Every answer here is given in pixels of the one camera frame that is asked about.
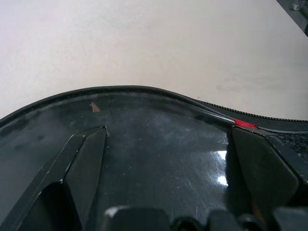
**white table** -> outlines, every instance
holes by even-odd
[[[276,0],[1,1],[0,117],[108,85],[308,120],[308,38]]]

